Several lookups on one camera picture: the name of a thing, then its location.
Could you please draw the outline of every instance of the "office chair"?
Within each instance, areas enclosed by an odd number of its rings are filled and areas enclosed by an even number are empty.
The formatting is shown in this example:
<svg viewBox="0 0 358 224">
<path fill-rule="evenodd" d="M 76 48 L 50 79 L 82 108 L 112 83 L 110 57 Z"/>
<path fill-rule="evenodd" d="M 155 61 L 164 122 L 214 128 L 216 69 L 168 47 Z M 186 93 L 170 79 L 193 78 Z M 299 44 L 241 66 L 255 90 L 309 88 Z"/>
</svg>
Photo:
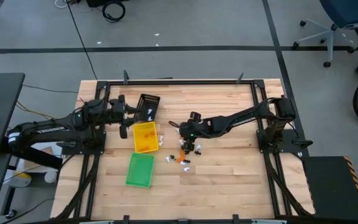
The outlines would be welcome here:
<svg viewBox="0 0 358 224">
<path fill-rule="evenodd" d="M 328 61 L 324 62 L 324 67 L 328 68 L 333 60 L 334 38 L 337 37 L 346 41 L 351 46 L 348 50 L 349 53 L 353 53 L 357 48 L 357 45 L 352 40 L 348 40 L 345 34 L 336 32 L 336 29 L 338 27 L 344 29 L 358 28 L 358 0 L 320 0 L 320 3 L 334 24 L 331 27 L 325 27 L 310 19 L 301 21 L 301 27 L 304 27 L 308 21 L 318 27 L 322 27 L 324 31 L 294 42 L 293 49 L 296 49 L 301 42 L 307 40 L 320 39 L 322 44 L 327 41 Z"/>
</svg>

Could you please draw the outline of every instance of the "green bin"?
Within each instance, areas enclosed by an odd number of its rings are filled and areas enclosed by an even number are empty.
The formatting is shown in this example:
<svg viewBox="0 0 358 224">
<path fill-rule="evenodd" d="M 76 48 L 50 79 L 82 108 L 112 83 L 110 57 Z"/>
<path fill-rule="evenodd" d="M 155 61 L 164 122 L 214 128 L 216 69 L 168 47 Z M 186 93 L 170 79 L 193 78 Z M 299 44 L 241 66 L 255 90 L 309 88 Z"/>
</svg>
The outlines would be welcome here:
<svg viewBox="0 0 358 224">
<path fill-rule="evenodd" d="M 126 184 L 135 187 L 150 187 L 153 165 L 153 155 L 132 153 Z"/>
</svg>

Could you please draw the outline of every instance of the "wooden tabletop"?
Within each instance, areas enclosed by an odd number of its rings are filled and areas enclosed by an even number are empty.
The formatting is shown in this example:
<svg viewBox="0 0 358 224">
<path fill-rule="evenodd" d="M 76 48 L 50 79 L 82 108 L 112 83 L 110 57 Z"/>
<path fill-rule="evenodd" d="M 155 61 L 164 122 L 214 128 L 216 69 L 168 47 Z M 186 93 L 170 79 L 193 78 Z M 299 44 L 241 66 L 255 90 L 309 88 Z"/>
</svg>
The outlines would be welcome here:
<svg viewBox="0 0 358 224">
<path fill-rule="evenodd" d="M 279 79 L 265 80 L 265 86 L 268 97 L 283 94 Z M 96 81 L 82 81 L 78 95 L 85 101 L 92 100 L 95 87 Z M 125 95 L 127 104 L 136 107 L 142 93 L 161 97 L 155 122 L 164 143 L 159 151 L 151 152 L 155 156 L 151 186 L 143 189 L 125 185 L 134 152 L 132 128 L 128 139 L 121 139 L 118 124 L 107 125 L 92 220 L 122 220 L 124 215 L 130 215 L 131 220 L 231 219 L 233 214 L 240 218 L 274 217 L 263 155 L 255 135 L 256 121 L 238 126 L 221 138 L 197 139 L 202 155 L 187 155 L 191 161 L 188 172 L 165 160 L 171 154 L 180 155 L 180 136 L 168 121 L 186 121 L 191 111 L 208 118 L 251 107 L 254 104 L 249 85 L 114 86 L 110 98 Z M 76 107 L 82 104 L 78 98 Z M 314 213 L 301 161 L 292 154 L 281 154 L 281 158 L 288 188 L 307 211 Z M 57 216 L 76 192 L 82 161 L 83 156 L 75 156 L 61 170 L 51 217 Z M 276 188 L 283 213 L 281 193 Z M 81 214 L 85 214 L 87 196 L 85 192 Z"/>
</svg>

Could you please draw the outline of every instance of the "black metal frame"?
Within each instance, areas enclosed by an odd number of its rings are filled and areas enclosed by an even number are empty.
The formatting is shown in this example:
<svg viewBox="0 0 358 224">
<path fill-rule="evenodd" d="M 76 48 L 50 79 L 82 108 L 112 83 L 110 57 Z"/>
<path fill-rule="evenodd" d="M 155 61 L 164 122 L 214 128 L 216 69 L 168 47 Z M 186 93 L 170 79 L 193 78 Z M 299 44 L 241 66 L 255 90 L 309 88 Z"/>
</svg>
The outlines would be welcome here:
<svg viewBox="0 0 358 224">
<path fill-rule="evenodd" d="M 267 99 L 267 94 L 265 91 L 265 85 L 264 85 L 263 80 L 241 80 L 240 82 L 238 80 L 126 80 L 126 82 L 123 82 L 123 81 L 109 81 L 109 82 L 98 81 L 97 85 L 96 85 L 95 99 L 100 99 L 102 89 L 105 89 L 105 95 L 109 96 L 110 89 L 114 85 L 233 85 L 233 84 L 249 85 L 255 105 L 258 104 L 258 102 L 259 102 L 258 96 L 257 96 L 257 87 L 260 88 L 260 92 L 262 94 L 262 100 Z M 107 107 L 108 98 L 109 97 L 104 97 L 105 108 Z M 264 130 L 263 123 L 261 120 L 258 120 L 258 130 L 259 131 Z M 274 154 L 274 158 L 275 158 L 276 170 L 278 172 L 278 176 L 279 176 L 280 180 L 282 181 L 283 185 L 285 186 L 285 179 L 284 179 L 284 174 L 283 174 L 283 169 L 282 169 L 282 164 L 281 164 L 279 153 Z M 95 163 L 94 165 L 96 165 L 96 169 L 98 168 L 98 165 L 99 165 L 99 159 L 100 159 L 100 156 L 94 157 L 93 162 Z M 270 161 L 270 153 L 269 152 L 264 153 L 264 160 L 265 160 L 266 167 L 269 164 L 272 165 L 271 161 Z M 81 168 L 79 186 L 81 186 L 83 184 L 83 182 L 85 181 L 86 173 L 88 170 L 88 164 L 89 164 L 89 156 L 85 155 L 84 160 L 83 160 L 83 165 Z M 84 217 L 89 220 L 91 219 L 93 197 L 94 197 L 94 191 L 95 191 L 95 187 L 96 187 L 96 178 L 97 178 L 97 170 L 96 170 L 95 176 L 93 177 L 93 179 L 90 183 L 88 201 L 87 201 L 87 205 L 86 205 L 86 214 Z M 275 182 L 274 182 L 274 179 L 269 175 L 269 172 L 267 172 L 267 178 L 268 178 L 268 184 L 269 184 L 269 189 L 270 189 L 270 195 L 271 195 L 271 199 L 272 199 L 274 215 L 275 215 L 275 217 L 277 217 L 280 215 L 280 210 L 278 207 L 277 193 L 276 193 L 276 188 L 275 188 L 275 184 L 274 184 Z M 290 203 L 284 193 L 283 193 L 283 198 L 284 198 L 286 214 L 292 215 Z M 81 200 L 77 203 L 77 205 L 74 209 L 74 214 L 73 214 L 74 218 L 80 217 L 80 210 L 81 210 Z M 246 220 L 236 219 L 236 220 L 238 221 L 238 223 L 250 223 L 250 221 L 251 221 L 250 219 L 246 219 Z M 182 220 L 183 223 L 188 223 L 188 221 L 189 220 Z M 232 219 L 232 220 L 230 220 L 230 219 L 228 219 L 228 220 L 192 220 L 191 222 L 192 223 L 198 223 L 198 222 L 200 222 L 200 223 L 233 223 L 233 221 L 234 221 L 234 219 Z M 139 222 L 139 223 L 150 223 L 150 222 L 152 222 L 152 223 L 178 223 L 178 220 L 137 220 L 137 222 Z"/>
</svg>

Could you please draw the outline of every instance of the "concrete floor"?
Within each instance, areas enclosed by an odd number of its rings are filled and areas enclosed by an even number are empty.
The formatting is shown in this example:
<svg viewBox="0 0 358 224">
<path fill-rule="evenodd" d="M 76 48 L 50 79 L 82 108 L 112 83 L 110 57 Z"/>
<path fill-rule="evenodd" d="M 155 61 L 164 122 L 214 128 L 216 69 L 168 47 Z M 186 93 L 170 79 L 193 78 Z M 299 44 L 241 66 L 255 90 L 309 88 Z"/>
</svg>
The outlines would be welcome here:
<svg viewBox="0 0 358 224">
<path fill-rule="evenodd" d="M 0 49 L 82 48 L 68 9 L 54 0 L 5 0 L 0 8 Z M 304 16 L 330 26 L 331 21 L 318 0 L 268 0 L 281 46 L 318 32 L 299 27 Z M 155 47 L 243 45 L 273 46 L 261 0 L 131 0 L 124 3 L 125 18 L 107 23 L 101 12 L 86 1 L 72 5 L 74 18 L 86 47 Z M 344 31 L 355 43 L 353 31 Z M 310 42 L 308 45 L 320 45 Z M 335 52 L 331 68 L 323 68 L 326 52 L 283 52 L 288 76 L 305 130 L 314 141 L 312 156 L 349 156 L 358 174 L 358 119 L 352 96 L 358 85 L 354 69 L 358 51 L 352 55 Z M 272 50 L 214 50 L 174 52 L 89 53 L 99 79 L 121 79 L 126 69 L 136 78 L 281 78 L 277 56 Z M 0 54 L 0 72 L 23 72 L 24 83 L 54 90 L 77 91 L 80 80 L 92 80 L 85 53 Z M 76 95 L 49 93 L 23 87 L 19 101 L 28 108 L 52 116 L 65 116 Z M 10 127 L 41 120 L 34 114 L 15 110 Z M 12 208 L 20 212 L 54 196 L 54 188 L 21 189 Z M 46 220 L 52 202 L 13 223 Z"/>
</svg>

